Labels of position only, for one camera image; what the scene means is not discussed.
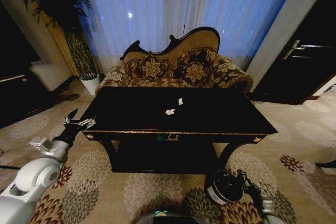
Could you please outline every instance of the white curtain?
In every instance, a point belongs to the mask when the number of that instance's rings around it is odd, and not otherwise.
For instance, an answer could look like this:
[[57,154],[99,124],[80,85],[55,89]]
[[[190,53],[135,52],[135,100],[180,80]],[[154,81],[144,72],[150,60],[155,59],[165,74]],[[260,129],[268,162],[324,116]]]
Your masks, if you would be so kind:
[[285,0],[90,0],[83,27],[102,72],[136,40],[162,51],[169,35],[199,26],[220,34],[219,53],[246,69]]
[[247,69],[285,0],[190,0],[185,30],[214,27],[219,53]]
[[82,20],[102,72],[136,40],[145,50],[162,51],[169,35],[183,36],[187,0],[90,0],[89,18]]

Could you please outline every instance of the potted plant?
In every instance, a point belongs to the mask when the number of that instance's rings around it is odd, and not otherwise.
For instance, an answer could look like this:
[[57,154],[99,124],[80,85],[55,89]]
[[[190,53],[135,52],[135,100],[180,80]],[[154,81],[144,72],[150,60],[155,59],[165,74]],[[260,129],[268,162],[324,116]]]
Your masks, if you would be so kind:
[[91,8],[89,0],[23,0],[27,9],[29,1],[37,4],[34,15],[37,15],[38,22],[40,13],[44,12],[51,18],[47,26],[57,23],[63,30],[79,78],[93,95],[99,85],[99,76],[80,23],[80,17],[87,17],[82,7]]

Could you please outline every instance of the table top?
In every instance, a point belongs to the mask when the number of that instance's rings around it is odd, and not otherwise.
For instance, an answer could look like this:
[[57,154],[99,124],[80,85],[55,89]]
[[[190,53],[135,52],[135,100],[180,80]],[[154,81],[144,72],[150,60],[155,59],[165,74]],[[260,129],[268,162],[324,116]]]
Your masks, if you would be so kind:
[[104,87],[81,120],[93,117],[90,132],[277,133],[244,94],[220,88]]

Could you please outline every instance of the door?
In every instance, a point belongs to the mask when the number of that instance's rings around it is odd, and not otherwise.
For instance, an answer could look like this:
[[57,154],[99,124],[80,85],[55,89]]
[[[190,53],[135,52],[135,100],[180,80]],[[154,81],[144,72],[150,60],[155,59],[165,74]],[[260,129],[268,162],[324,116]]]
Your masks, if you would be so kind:
[[336,75],[333,3],[317,0],[251,94],[252,99],[302,104]]

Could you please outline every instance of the sofa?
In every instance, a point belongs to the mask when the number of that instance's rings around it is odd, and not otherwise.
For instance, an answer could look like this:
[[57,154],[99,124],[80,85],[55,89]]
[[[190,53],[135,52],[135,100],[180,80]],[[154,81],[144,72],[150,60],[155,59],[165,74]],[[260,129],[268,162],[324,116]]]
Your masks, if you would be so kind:
[[211,27],[199,27],[180,39],[170,36],[162,52],[142,49],[134,42],[96,88],[103,87],[177,87],[225,88],[247,93],[253,83],[230,59],[218,54],[219,34]]

